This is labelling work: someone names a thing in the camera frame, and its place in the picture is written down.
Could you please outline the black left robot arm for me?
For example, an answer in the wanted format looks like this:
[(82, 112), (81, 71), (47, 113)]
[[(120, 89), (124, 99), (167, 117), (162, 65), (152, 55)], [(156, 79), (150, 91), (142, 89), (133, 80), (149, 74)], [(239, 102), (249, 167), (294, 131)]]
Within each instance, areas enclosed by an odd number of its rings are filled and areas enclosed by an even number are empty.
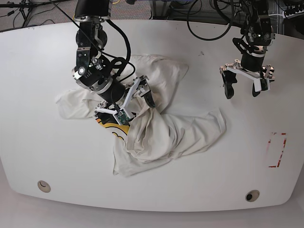
[(270, 83), (275, 81), (274, 68), (263, 66), (268, 46), (275, 39), (275, 34), (268, 15), (269, 4), (266, 0), (241, 0), (240, 7), (245, 13), (241, 29), (241, 38), (232, 42), (242, 54), (240, 60), (220, 67), (225, 96), (231, 99), (234, 95), (233, 84), (237, 83), (237, 74), (253, 81), (252, 96), (270, 90)]

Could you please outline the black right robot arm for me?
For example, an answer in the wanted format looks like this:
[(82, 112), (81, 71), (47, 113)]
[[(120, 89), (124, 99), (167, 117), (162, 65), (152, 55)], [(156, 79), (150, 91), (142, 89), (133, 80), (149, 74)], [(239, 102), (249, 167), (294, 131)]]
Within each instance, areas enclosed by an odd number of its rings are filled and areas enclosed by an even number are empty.
[[(135, 79), (126, 88), (117, 78), (130, 63), (131, 46), (125, 33), (111, 20), (111, 0), (80, 0), (76, 5), (74, 23), (78, 32), (76, 66), (73, 77), (84, 91), (76, 95), (76, 106), (71, 107), (67, 118), (89, 118), (94, 115), (112, 116), (119, 124), (133, 119), (127, 106), (135, 94), (143, 97), (147, 105), (155, 107), (151, 90), (144, 76)], [(127, 49), (126, 57), (111, 56), (104, 52), (107, 34), (102, 23), (107, 22), (123, 37)]]

